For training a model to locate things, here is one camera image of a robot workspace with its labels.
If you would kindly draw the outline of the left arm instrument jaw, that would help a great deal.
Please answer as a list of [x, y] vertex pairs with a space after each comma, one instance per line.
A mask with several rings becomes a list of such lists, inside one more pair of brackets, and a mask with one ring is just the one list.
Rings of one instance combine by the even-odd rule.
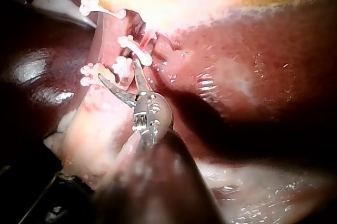
[[80, 7], [71, 0], [33, 0], [31, 6], [49, 16], [65, 17], [96, 28], [96, 24], [80, 13]]

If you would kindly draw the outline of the right arm instrument jaw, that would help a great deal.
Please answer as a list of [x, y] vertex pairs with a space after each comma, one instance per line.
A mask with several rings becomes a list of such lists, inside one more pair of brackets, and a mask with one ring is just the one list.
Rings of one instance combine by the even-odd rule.
[[138, 93], [143, 94], [149, 92], [150, 86], [139, 60], [133, 60], [133, 70]]
[[136, 106], [136, 95], [129, 93], [115, 86], [111, 81], [109, 81], [103, 74], [98, 74], [99, 80], [102, 84], [120, 101], [128, 105], [130, 108], [135, 108]]

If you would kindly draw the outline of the right arm instrument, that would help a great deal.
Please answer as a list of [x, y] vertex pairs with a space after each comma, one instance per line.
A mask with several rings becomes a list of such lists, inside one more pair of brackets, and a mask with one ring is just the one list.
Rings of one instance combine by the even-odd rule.
[[164, 96], [143, 92], [137, 98], [133, 119], [132, 130], [140, 133], [143, 145], [152, 147], [172, 126], [173, 114]]

